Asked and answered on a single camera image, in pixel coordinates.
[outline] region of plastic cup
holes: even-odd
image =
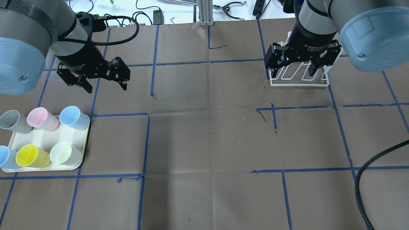
[[[51,160],[47,152],[33,144],[28,144],[17,152],[16,162],[20,166],[42,169],[47,167]]]
[[[68,142],[60,142],[50,151],[50,159],[54,164],[77,165],[80,163],[82,154],[75,145]]]
[[[76,130],[84,130],[88,127],[88,118],[76,106],[69,106],[60,113],[60,122]]]
[[[17,133],[29,133],[33,126],[27,123],[27,117],[17,110],[9,110],[0,117],[0,127]]]
[[[16,162],[17,152],[9,149],[7,146],[0,146],[0,168],[1,169],[18,169],[21,166]]]
[[[58,119],[43,107],[33,109],[27,116],[27,123],[33,127],[53,131],[58,128]]]

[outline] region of robotic arm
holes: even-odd
[[[121,42],[92,42],[92,33],[104,31],[105,21],[116,18],[133,21],[134,35]],[[139,31],[133,18],[75,14],[63,0],[0,0],[0,22],[0,94],[32,91],[44,70],[48,50],[60,60],[57,74],[67,85],[91,93],[87,79],[104,78],[126,90],[130,79],[126,64],[119,57],[106,61],[95,45],[117,45],[133,39]]]
[[[286,0],[296,24],[285,46],[273,43],[264,58],[272,77],[293,62],[311,61],[309,75],[332,65],[340,43],[359,70],[377,72],[409,61],[407,0]],[[339,32],[340,43],[333,40]]]

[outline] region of white plastic tray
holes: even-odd
[[[34,144],[40,149],[50,153],[52,147],[58,142],[68,142],[76,145],[76,148],[82,153],[82,158],[77,165],[57,165],[51,162],[43,169],[21,167],[19,169],[3,169],[5,172],[30,172],[30,171],[56,171],[56,170],[74,170],[78,168],[84,159],[85,145],[87,142],[88,131],[90,129],[90,118],[88,117],[88,127],[84,130],[76,130],[60,123],[54,131],[32,130],[27,134],[13,132],[9,148],[19,151],[21,147],[27,144]]]

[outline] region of braided black cable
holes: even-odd
[[[366,215],[366,212],[364,210],[364,206],[362,204],[361,192],[359,190],[359,182],[361,180],[361,175],[364,172],[364,170],[366,170],[369,167],[369,165],[372,164],[377,159],[383,157],[384,155],[386,155],[386,154],[388,154],[388,153],[390,153],[390,152],[392,152],[394,150],[402,148],[403,146],[408,145],[408,144],[409,144],[409,140],[404,141],[404,142],[402,142],[400,144],[397,144],[397,145],[395,145],[393,147],[390,147],[387,150],[384,150],[384,151],[378,153],[377,155],[375,155],[374,157],[369,159],[358,171],[358,174],[357,174],[356,180],[355,180],[355,200],[356,200],[357,205],[358,205],[358,210],[361,213],[361,216],[364,219],[364,222],[365,222],[368,230],[374,230],[374,228],[373,228],[371,222],[369,221],[368,216]]]
[[[134,39],[138,35],[138,32],[139,32],[138,22],[135,19],[133,19],[131,17],[128,17],[128,16],[107,16],[104,20],[111,20],[111,19],[118,19],[118,18],[128,19],[128,20],[132,21],[133,23],[135,23],[135,25],[136,25],[135,33],[131,37],[129,37],[129,38],[125,39],[125,40],[114,41],[114,42],[93,42],[91,40],[83,41],[83,40],[71,39],[71,38],[61,38],[58,41],[74,42],[74,43],[89,44],[89,45],[103,45],[103,46],[105,46],[105,45],[119,45],[119,44],[123,44],[123,43],[131,41],[132,39]]]

